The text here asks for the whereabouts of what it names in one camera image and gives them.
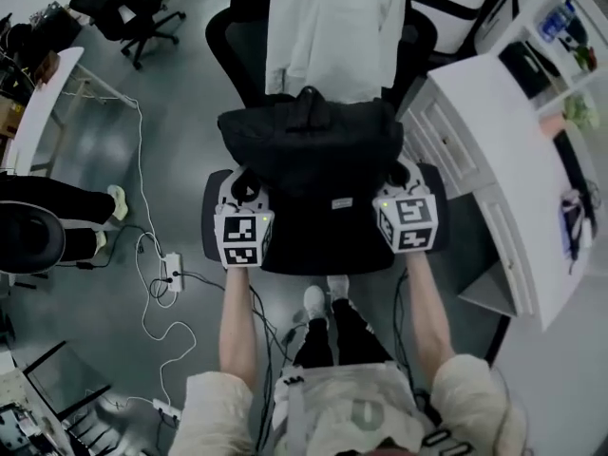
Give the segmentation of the person's right forearm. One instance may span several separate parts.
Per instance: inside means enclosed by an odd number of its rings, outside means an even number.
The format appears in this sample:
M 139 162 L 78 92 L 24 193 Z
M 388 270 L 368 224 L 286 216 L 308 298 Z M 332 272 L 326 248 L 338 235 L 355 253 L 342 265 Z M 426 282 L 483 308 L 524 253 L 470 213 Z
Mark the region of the person's right forearm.
M 450 327 L 427 255 L 408 253 L 406 263 L 416 349 L 422 370 L 432 383 L 437 371 L 455 355 Z

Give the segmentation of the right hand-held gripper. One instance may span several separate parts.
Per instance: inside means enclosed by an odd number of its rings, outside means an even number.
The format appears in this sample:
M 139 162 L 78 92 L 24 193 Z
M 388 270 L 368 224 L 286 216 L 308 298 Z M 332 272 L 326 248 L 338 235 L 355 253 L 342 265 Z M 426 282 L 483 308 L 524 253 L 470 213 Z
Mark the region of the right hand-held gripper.
M 379 189 L 372 201 L 375 225 L 394 254 L 428 251 L 438 232 L 436 198 L 418 163 L 406 156 L 398 163 L 406 171 L 405 187 L 386 182 Z

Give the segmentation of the person's black trousers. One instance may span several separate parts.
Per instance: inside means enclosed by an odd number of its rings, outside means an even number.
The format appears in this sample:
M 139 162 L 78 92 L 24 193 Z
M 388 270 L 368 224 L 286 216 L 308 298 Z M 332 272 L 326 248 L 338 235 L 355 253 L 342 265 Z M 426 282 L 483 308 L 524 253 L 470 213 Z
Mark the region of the person's black trousers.
M 333 319 L 337 329 L 338 364 L 340 366 L 385 363 L 392 357 L 371 331 L 371 326 L 347 298 L 332 303 Z M 325 302 L 320 313 L 309 319 L 307 332 L 294 364 L 304 369 L 331 367 L 333 353 L 329 342 L 329 321 Z

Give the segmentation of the black mesh office chair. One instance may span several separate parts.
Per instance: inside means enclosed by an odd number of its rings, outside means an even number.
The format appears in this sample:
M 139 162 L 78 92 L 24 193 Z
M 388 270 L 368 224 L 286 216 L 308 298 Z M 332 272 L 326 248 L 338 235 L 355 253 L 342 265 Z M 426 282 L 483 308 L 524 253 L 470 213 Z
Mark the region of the black mesh office chair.
M 229 6 L 215 15 L 209 22 L 205 37 L 220 66 L 235 86 L 245 108 L 255 108 L 290 101 L 297 97 L 287 94 L 268 95 L 265 92 L 265 66 L 270 0 L 230 0 Z M 406 3 L 406 13 L 402 37 L 397 51 L 397 68 L 394 84 L 385 88 L 380 97 L 397 110 L 415 78 L 428 64 L 428 58 L 435 48 L 437 32 L 426 16 Z M 423 163 L 419 167 L 427 188 L 435 196 L 438 212 L 438 232 L 430 250 L 442 248 L 448 236 L 447 198 L 440 183 L 436 167 Z M 219 204 L 219 189 L 224 179 L 233 171 L 214 173 L 204 193 L 202 209 L 202 241 L 204 253 L 211 259 L 220 261 L 214 230 L 214 214 Z M 405 187 L 406 171 L 398 163 L 389 172 L 388 183 Z M 253 200 L 260 185 L 247 178 L 246 194 L 233 194 L 238 200 Z

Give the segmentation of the black backpack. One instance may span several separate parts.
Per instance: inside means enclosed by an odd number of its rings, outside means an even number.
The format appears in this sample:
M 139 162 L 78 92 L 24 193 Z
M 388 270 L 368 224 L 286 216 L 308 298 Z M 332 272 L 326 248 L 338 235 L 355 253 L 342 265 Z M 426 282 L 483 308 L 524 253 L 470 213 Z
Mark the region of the black backpack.
M 225 112 L 218 128 L 268 196 L 262 270 L 362 275 L 393 264 L 372 206 L 404 139 L 390 104 L 333 103 L 307 87 L 290 101 Z

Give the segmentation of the black box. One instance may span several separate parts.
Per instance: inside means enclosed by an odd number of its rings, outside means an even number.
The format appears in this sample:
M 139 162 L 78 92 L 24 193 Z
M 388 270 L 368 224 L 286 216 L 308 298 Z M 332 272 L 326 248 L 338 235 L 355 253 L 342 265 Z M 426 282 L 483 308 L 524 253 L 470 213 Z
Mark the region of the black box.
M 561 76 L 554 64 L 527 41 L 510 43 L 499 54 L 499 59 L 528 99 L 539 96 Z

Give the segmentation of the white curved table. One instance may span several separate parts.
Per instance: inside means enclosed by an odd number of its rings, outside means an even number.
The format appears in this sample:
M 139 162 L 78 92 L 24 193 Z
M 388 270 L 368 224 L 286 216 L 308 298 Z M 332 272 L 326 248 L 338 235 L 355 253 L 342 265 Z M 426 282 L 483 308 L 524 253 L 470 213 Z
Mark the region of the white curved table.
M 32 92 L 17 133 L 9 141 L 3 159 L 3 166 L 9 172 L 18 176 L 43 172 L 47 177 L 51 176 L 63 148 L 69 123 L 86 94 L 90 94 L 102 105 L 108 101 L 120 101 L 132 109 L 139 108 L 135 100 L 122 94 L 83 66 L 80 61 L 84 53 L 83 47 L 69 47 L 60 51 L 58 67 L 54 74 L 47 83 L 38 85 Z M 78 84 L 78 89 L 71 95 L 66 115 L 61 118 L 56 113 L 55 106 L 70 80 Z M 56 124 L 57 137 L 49 159 L 36 163 L 36 152 L 48 122 Z

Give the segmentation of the white curved drawer desk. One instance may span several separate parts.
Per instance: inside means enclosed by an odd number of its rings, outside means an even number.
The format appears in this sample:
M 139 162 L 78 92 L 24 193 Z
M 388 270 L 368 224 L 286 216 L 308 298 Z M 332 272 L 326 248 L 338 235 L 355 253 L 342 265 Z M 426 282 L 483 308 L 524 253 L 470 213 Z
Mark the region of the white curved drawer desk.
M 476 56 L 432 70 L 399 118 L 406 156 L 436 166 L 450 199 L 474 197 L 498 253 L 462 299 L 546 330 L 591 244 L 570 252 L 562 203 L 572 182 L 523 90 L 496 56 Z

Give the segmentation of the person's cream t-shirt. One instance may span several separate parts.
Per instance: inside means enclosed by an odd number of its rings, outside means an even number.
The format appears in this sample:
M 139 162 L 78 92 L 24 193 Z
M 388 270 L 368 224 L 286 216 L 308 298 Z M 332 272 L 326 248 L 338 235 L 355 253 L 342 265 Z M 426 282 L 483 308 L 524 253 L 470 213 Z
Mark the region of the person's cream t-shirt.
M 253 393 L 234 375 L 188 378 L 170 456 L 252 456 Z M 275 384 L 274 456 L 360 456 L 405 450 L 416 456 L 521 456 L 522 413 L 508 403 L 485 361 L 461 354 L 437 372 L 432 423 L 416 407 L 393 363 L 289 367 Z

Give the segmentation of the black desk mat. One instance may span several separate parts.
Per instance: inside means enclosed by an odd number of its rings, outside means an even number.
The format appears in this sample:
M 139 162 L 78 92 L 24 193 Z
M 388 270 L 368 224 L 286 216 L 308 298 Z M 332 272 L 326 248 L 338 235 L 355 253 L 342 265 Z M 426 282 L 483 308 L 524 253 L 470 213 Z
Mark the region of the black desk mat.
M 571 187 L 591 200 L 598 191 L 599 179 L 580 131 L 576 127 L 564 127 L 553 142 Z

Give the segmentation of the pink pot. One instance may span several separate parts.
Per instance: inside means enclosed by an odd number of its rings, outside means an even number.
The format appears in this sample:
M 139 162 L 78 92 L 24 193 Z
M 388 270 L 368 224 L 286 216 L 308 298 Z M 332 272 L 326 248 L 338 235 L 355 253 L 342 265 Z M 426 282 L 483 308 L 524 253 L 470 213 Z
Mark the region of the pink pot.
M 540 121 L 542 133 L 550 140 L 553 140 L 562 132 L 565 128 L 565 123 L 566 120 L 560 112 L 545 116 Z

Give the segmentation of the small green potted plant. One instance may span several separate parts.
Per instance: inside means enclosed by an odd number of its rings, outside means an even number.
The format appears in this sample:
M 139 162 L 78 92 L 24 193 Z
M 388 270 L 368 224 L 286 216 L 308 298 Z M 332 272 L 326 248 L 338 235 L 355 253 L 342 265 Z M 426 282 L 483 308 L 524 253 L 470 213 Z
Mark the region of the small green potted plant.
M 589 93 L 577 93 L 566 97 L 562 115 L 566 121 L 574 123 L 578 128 L 598 129 L 600 125 L 595 101 Z

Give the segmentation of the person's right white shoe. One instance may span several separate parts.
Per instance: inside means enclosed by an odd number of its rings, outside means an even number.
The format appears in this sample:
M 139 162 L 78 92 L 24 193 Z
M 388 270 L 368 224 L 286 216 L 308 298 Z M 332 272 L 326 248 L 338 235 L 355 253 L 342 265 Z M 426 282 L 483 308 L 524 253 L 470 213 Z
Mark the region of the person's right white shoe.
M 331 302 L 349 299 L 350 279 L 347 275 L 328 275 L 327 284 Z

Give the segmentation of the person's left white shoe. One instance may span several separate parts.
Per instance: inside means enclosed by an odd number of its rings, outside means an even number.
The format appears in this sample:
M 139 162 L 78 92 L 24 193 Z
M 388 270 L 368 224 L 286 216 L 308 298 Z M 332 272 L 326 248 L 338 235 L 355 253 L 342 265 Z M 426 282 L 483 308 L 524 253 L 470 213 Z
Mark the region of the person's left white shoe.
M 312 285 L 306 289 L 303 306 L 310 321 L 327 319 L 326 295 L 320 287 Z

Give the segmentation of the white black headset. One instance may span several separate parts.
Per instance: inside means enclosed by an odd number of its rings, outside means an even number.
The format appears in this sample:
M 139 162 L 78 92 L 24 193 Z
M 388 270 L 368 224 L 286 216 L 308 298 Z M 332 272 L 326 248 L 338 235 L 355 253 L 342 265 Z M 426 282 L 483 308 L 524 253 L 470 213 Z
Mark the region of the white black headset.
M 569 274 L 579 260 L 580 252 L 593 245 L 593 222 L 586 216 L 582 196 L 577 189 L 565 192 L 560 199 L 562 247 L 570 260 Z

